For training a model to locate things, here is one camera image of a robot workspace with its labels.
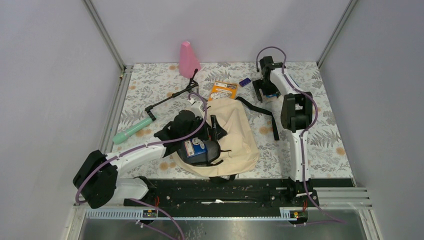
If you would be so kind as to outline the blue picture book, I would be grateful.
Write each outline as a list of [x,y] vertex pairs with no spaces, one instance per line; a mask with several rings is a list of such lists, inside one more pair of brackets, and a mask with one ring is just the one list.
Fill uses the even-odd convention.
[[183,148],[188,158],[207,154],[208,150],[205,143],[198,137],[188,139],[183,142]]

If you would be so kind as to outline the beige canvas backpack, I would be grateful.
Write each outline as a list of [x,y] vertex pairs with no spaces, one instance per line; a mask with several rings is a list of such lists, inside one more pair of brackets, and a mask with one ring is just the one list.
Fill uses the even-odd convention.
[[222,139],[202,140],[207,154],[188,158],[184,146],[172,153],[173,160],[184,170],[208,178],[214,184],[234,181],[236,175],[253,170],[260,152],[248,121],[245,108],[271,117],[273,137],[278,141],[279,133],[271,111],[252,105],[242,97],[221,98],[207,103],[207,123],[215,115],[219,125],[228,135]]

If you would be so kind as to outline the blue booklet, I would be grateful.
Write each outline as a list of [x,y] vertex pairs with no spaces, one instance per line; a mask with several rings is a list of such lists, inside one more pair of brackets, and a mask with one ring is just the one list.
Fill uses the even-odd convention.
[[268,95],[265,95],[268,99],[270,99],[270,98],[278,98],[279,97],[279,95],[277,94],[277,93],[275,93],[275,94],[268,94]]

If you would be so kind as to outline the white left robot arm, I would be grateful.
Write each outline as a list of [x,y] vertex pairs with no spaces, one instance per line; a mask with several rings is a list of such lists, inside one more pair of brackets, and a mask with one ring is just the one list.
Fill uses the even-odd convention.
[[152,204],[155,192],[144,180],[122,175],[173,153],[181,153],[185,159],[194,158],[188,147],[193,140],[206,147],[206,153],[201,154],[201,166],[208,166],[217,159],[221,154],[219,140],[228,132],[216,115],[208,114],[210,107],[206,101],[192,98],[188,101],[190,108],[181,110],[146,143],[121,152],[105,154],[100,150],[92,151],[72,180],[77,189],[76,203],[87,203],[92,209],[126,199],[136,199],[144,206]]

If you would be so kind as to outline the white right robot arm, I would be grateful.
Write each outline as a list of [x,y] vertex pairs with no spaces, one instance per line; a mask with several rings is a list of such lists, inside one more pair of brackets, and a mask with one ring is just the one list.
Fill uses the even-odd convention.
[[293,206],[302,203],[318,207],[309,174],[307,141],[309,129],[318,119],[317,104],[311,92],[306,92],[286,71],[286,62],[275,62],[272,56],[255,58],[255,68],[261,78],[253,81],[257,99],[281,97],[280,122],[287,132],[291,171],[288,178],[287,201]]

